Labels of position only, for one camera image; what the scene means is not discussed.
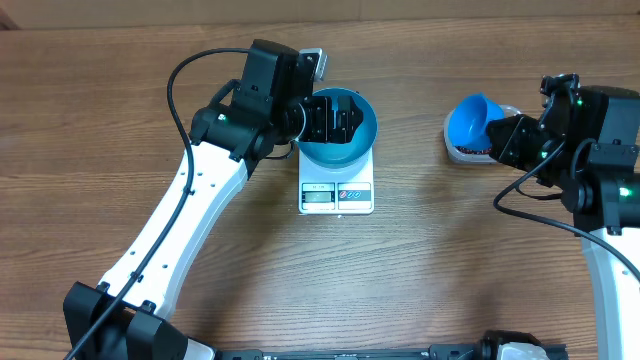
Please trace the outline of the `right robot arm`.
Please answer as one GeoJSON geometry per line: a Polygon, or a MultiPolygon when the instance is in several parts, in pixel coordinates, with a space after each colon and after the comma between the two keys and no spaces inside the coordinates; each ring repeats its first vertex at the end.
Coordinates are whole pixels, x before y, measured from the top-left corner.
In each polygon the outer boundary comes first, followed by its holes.
{"type": "Polygon", "coordinates": [[[486,127],[490,156],[561,190],[571,224],[534,221],[580,237],[590,274],[601,359],[639,356],[639,94],[608,87],[545,85],[540,118],[486,127]]]}

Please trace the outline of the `red adzuki beans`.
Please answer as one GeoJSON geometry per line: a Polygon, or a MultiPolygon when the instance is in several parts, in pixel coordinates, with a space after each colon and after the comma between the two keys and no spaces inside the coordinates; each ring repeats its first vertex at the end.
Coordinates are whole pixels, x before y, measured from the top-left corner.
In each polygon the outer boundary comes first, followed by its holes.
{"type": "Polygon", "coordinates": [[[489,152],[491,151],[490,147],[482,150],[473,150],[473,149],[465,148],[462,146],[456,146],[455,149],[460,153],[468,154],[468,155],[488,155],[489,152]]]}

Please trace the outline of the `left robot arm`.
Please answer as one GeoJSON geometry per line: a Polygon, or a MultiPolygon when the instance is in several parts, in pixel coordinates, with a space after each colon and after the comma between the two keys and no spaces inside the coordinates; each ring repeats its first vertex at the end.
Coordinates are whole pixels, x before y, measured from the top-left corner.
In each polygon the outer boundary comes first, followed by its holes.
{"type": "Polygon", "coordinates": [[[184,155],[165,195],[96,286],[63,302],[72,359],[214,359],[171,324],[187,274],[221,213],[279,145],[348,144],[365,118],[352,90],[318,91],[327,57],[257,39],[228,81],[178,128],[184,155]]]}

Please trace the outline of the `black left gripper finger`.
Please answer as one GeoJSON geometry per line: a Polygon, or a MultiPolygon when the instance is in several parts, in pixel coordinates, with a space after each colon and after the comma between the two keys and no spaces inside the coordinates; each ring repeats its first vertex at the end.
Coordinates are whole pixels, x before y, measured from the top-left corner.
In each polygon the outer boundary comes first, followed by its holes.
{"type": "Polygon", "coordinates": [[[346,144],[353,140],[356,130],[361,125],[360,120],[337,120],[333,129],[333,142],[336,144],[346,144]]]}
{"type": "Polygon", "coordinates": [[[337,100],[337,110],[336,110],[337,120],[360,120],[361,119],[361,110],[357,107],[352,96],[340,95],[336,97],[336,100],[337,100]]]}

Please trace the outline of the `blue plastic measuring scoop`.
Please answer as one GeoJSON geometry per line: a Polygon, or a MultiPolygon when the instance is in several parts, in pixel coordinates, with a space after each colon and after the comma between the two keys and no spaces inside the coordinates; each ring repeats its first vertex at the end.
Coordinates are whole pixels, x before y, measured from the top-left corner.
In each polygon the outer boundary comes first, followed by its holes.
{"type": "Polygon", "coordinates": [[[467,101],[466,109],[458,109],[450,121],[450,139],[454,146],[462,146],[473,150],[482,150],[491,147],[491,142],[481,135],[480,119],[496,119],[502,117],[502,112],[495,102],[484,94],[471,95],[467,101]]]}

